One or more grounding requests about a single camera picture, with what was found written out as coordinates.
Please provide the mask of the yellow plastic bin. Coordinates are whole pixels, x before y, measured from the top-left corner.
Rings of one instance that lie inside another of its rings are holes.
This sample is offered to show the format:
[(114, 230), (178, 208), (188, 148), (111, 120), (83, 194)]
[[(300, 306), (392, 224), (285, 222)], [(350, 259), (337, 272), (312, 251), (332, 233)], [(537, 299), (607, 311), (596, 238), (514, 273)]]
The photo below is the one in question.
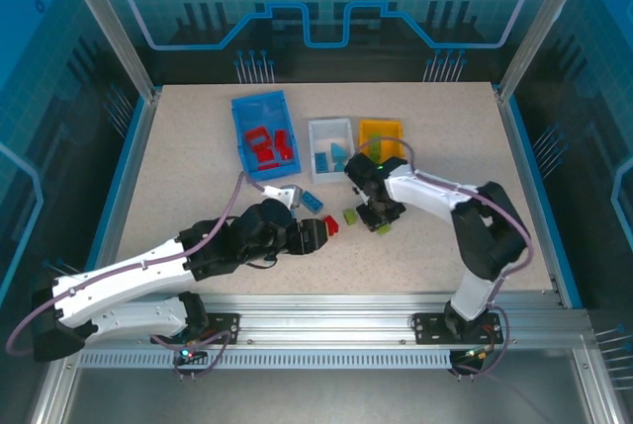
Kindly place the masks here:
[[(358, 145), (363, 145), (369, 141), (371, 133), (379, 133), (381, 137), (404, 138), (403, 125), (399, 120), (361, 119), (359, 122)], [(368, 145), (362, 149), (362, 152), (369, 157)], [(382, 156), (379, 162), (384, 162), (392, 156), (404, 158), (405, 148), (398, 142), (383, 140)]]

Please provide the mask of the white plastic bin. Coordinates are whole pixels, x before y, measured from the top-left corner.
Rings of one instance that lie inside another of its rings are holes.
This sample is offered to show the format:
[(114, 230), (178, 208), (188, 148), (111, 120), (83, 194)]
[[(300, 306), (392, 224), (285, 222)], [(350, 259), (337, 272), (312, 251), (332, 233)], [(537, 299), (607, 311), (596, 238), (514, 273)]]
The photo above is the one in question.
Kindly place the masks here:
[[(351, 121), (348, 118), (330, 118), (309, 121), (310, 154), (313, 181), (317, 184), (336, 183), (346, 180), (343, 170), (355, 150)], [(333, 162), (330, 155), (330, 145), (338, 143), (348, 153), (344, 162)], [(314, 156), (316, 152), (324, 152), (327, 157), (327, 173), (317, 174)]]

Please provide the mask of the blue plastic bin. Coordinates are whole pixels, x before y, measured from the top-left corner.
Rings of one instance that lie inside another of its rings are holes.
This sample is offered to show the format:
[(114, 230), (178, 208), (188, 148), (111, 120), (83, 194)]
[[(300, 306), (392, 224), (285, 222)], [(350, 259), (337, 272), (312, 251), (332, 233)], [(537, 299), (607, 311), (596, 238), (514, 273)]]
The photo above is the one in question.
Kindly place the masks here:
[[(231, 113), (234, 130), (236, 134), (237, 152), (243, 170), (256, 181), (277, 179), (302, 172), (298, 143), (296, 141), (290, 112), (286, 103), (285, 95), (282, 91), (247, 96), (233, 99), (231, 101)], [(254, 151), (250, 149), (244, 139), (244, 133), (255, 127), (265, 126), (269, 132), (270, 147), (275, 160), (272, 163), (279, 163), (276, 169), (257, 171), (261, 165), (257, 162)], [(294, 159), (283, 161), (280, 159), (274, 145), (274, 132), (276, 129), (284, 129), (287, 133), (287, 147), (293, 149)]]

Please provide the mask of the small circuit board with LED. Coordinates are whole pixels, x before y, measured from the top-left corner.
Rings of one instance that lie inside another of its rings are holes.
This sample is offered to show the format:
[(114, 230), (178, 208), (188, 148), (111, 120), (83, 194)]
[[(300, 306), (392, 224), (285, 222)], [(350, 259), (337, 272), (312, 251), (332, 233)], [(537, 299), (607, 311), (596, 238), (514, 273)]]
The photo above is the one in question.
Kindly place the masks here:
[(175, 365), (177, 367), (199, 365), (207, 357), (205, 351), (194, 349), (191, 346), (185, 346), (175, 352)]
[(463, 359), (466, 361), (472, 361), (472, 360), (482, 361), (494, 350), (495, 350), (494, 344), (482, 345), (480, 347), (467, 351), (463, 355)]

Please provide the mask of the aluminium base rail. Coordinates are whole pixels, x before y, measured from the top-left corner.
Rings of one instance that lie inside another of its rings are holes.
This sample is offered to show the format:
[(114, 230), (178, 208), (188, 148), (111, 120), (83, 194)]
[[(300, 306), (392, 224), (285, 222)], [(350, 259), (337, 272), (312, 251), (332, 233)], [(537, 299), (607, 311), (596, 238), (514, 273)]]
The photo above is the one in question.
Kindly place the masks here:
[[(440, 313), (447, 294), (201, 296), (210, 313), (238, 313), (238, 349), (412, 349), (409, 322)], [(563, 308), (551, 292), (508, 292), (496, 305), (508, 316), (509, 350), (593, 348), (588, 313)]]

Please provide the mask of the red window frame lego piece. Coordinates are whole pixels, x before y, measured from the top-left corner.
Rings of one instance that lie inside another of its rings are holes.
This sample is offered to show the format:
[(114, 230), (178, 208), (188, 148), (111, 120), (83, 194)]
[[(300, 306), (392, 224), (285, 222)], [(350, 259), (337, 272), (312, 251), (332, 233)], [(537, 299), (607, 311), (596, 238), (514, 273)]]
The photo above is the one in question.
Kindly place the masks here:
[(244, 139), (252, 151), (267, 148), (271, 138), (265, 126), (255, 127), (244, 133)]

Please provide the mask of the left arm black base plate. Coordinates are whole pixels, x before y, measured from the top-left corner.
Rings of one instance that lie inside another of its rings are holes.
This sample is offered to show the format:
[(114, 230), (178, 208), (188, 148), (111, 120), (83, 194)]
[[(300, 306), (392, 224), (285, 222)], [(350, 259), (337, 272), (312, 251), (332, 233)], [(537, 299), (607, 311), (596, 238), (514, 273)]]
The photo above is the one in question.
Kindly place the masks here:
[(191, 347), (227, 332), (228, 343), (234, 345), (237, 342), (239, 328), (240, 315), (238, 313), (208, 313), (205, 318), (196, 318), (194, 324), (187, 325), (184, 330), (172, 336), (159, 335), (159, 338), (169, 345)]

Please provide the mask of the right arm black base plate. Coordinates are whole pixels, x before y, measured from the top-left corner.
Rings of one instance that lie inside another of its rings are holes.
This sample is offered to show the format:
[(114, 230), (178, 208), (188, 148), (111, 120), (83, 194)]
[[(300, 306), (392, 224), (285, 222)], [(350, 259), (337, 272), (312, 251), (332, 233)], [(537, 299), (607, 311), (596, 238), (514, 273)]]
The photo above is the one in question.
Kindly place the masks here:
[(444, 313), (416, 313), (409, 322), (417, 345), (485, 345), (504, 342), (499, 315), (485, 312), (466, 325), (463, 331), (453, 332)]

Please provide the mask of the aluminium table side rail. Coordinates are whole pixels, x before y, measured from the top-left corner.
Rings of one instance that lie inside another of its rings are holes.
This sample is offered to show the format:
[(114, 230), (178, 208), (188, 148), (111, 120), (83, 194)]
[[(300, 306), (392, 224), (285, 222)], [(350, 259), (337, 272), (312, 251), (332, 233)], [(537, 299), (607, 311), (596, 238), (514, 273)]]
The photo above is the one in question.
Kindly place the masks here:
[(569, 295), (565, 282), (566, 263), (561, 261), (561, 259), (567, 260), (567, 257), (566, 255), (560, 256), (561, 243), (557, 235), (558, 229), (555, 228), (555, 235), (552, 235), (550, 216), (541, 203), (541, 193), (544, 192), (544, 187), (540, 180), (540, 173), (536, 167), (524, 123), (522, 118), (516, 115), (511, 101), (502, 98), (497, 84), (493, 84), (493, 90), (550, 283), (558, 296), (560, 306), (573, 308), (574, 301)]
[(160, 94), (158, 89), (153, 101), (139, 99), (136, 104), (82, 274), (113, 264), (117, 258)]

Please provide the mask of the aluminium frame post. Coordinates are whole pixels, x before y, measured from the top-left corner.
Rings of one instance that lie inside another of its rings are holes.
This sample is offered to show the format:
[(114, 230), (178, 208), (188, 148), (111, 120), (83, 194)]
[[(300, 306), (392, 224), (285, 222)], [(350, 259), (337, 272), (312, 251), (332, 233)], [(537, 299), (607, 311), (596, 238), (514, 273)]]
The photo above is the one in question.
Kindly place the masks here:
[(84, 0), (117, 59), (143, 100), (153, 104), (156, 90), (110, 0)]
[(498, 88), (498, 99), (504, 103), (509, 100), (533, 61), (538, 49), (545, 41), (551, 28), (560, 17), (567, 0), (544, 0), (527, 34), (519, 45)]

